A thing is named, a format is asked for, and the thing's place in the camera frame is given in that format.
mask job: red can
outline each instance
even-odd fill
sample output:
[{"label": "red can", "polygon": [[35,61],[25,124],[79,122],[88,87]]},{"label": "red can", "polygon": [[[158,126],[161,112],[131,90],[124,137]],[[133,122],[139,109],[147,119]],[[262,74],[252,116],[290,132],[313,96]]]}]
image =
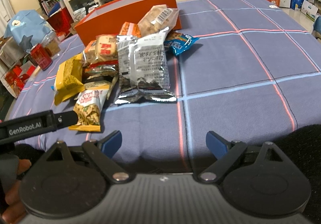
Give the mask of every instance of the red can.
[{"label": "red can", "polygon": [[30,55],[43,71],[46,70],[52,64],[51,57],[41,44],[35,45],[31,49]]}]

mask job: tiled floor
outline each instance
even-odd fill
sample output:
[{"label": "tiled floor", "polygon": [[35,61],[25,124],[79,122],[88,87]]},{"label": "tiled floor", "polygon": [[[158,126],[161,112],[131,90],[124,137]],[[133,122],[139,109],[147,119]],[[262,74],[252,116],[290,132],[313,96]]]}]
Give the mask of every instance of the tiled floor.
[{"label": "tiled floor", "polygon": [[310,32],[313,21],[309,19],[306,15],[301,13],[301,11],[295,11],[291,8],[281,8],[285,13],[292,17],[296,22],[303,26],[307,31]]}]

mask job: plaid tablecloth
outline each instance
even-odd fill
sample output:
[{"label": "plaid tablecloth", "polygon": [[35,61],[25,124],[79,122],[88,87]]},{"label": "plaid tablecloth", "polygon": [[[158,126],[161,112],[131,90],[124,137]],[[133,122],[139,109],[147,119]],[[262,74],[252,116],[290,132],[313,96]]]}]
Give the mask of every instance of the plaid tablecloth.
[{"label": "plaid tablecloth", "polygon": [[[22,141],[47,150],[58,139],[68,145],[123,134],[114,156],[137,170],[189,171],[211,163],[205,135],[262,143],[299,127],[321,123],[321,45],[286,13],[266,0],[193,0],[178,3],[181,32],[200,37],[178,58],[169,56],[177,104],[105,104],[102,133],[62,129]],[[84,49],[77,36],[62,55],[20,94],[16,118],[53,105],[58,65]]]}]

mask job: red box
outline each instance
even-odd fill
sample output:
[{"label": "red box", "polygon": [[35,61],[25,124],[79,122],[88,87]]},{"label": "red box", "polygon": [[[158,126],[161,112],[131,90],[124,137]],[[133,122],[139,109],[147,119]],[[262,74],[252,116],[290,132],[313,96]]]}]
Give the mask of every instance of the red box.
[{"label": "red box", "polygon": [[[89,13],[75,29],[86,46],[99,35],[118,35],[124,22],[137,24],[154,5],[177,8],[176,0],[114,0]],[[178,18],[174,29],[181,28]]]}]

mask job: clear plastic jar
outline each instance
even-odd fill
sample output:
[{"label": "clear plastic jar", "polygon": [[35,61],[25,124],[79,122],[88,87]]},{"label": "clear plastic jar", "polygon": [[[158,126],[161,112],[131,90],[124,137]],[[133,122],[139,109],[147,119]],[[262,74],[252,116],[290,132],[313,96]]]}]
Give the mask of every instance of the clear plastic jar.
[{"label": "clear plastic jar", "polygon": [[50,57],[55,56],[60,52],[60,40],[58,39],[55,32],[52,32],[44,37],[41,42],[43,48],[47,51]]}]

